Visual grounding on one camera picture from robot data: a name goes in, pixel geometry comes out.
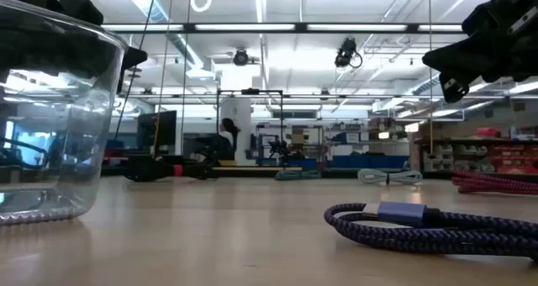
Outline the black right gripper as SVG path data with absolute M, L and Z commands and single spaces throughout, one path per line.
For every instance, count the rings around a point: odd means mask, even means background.
M 486 82 L 537 75 L 537 0 L 489 0 L 464 19 L 462 31 L 470 45 L 448 45 L 422 57 L 425 65 L 444 72 L 439 80 L 447 103 L 462 100 L 470 87 L 446 73 L 478 74 Z

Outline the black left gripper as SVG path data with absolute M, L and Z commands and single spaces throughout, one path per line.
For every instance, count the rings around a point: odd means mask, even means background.
M 1 79 L 15 70 L 61 72 L 91 79 L 116 64 L 119 47 L 82 24 L 99 26 L 103 15 L 90 0 L 1 0 Z M 125 70 L 148 54 L 130 46 L 122 60 L 117 93 L 131 84 Z

